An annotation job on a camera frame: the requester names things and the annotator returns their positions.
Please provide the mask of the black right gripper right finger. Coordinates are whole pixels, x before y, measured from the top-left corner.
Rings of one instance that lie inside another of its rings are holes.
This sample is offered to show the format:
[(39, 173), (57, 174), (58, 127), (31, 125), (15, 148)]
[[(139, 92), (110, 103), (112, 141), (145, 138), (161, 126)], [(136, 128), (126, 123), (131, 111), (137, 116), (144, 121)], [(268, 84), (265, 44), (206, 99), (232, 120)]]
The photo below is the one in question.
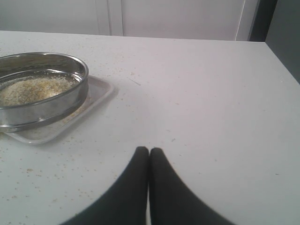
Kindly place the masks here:
[(150, 218), (153, 225), (231, 225), (180, 179), (160, 148), (150, 151)]

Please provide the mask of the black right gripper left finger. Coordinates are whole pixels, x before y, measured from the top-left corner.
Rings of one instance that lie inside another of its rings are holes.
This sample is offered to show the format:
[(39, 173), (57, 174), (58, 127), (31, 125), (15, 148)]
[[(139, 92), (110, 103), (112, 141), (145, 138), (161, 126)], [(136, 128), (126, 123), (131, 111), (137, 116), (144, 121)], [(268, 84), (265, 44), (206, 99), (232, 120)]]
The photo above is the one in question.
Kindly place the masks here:
[(149, 150), (137, 147), (114, 184), (65, 225), (145, 225), (148, 201)]

